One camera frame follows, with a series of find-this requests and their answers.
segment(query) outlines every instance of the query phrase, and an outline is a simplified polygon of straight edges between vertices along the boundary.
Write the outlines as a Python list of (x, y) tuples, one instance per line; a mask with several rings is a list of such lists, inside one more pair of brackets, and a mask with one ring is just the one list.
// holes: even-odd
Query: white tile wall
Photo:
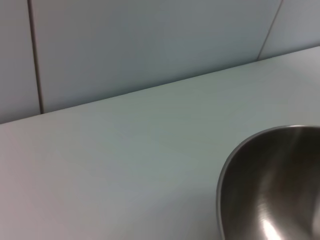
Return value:
[(320, 45), (320, 1), (283, 0), (260, 59)]
[(40, 113), (26, 0), (0, 1), (0, 124)]
[(46, 112), (255, 61), (280, 0), (32, 0)]

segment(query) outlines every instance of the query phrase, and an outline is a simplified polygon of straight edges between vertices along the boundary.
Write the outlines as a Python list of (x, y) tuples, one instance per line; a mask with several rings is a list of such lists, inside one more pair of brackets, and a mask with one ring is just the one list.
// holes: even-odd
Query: white countertop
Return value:
[(242, 140), (320, 125), (320, 47), (0, 125), (0, 239), (219, 239)]

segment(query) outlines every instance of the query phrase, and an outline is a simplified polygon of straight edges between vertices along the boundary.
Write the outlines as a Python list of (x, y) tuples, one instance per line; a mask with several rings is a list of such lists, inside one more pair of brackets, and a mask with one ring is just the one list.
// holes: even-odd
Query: metal bowl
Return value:
[(320, 127), (259, 132), (228, 157), (217, 186), (223, 240), (320, 240)]

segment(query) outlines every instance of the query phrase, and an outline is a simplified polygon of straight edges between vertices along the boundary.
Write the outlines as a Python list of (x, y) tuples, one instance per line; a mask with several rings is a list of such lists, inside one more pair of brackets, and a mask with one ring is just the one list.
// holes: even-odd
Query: stainless steel bowl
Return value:
[(320, 240), (320, 127), (257, 133), (228, 157), (217, 186), (224, 240)]

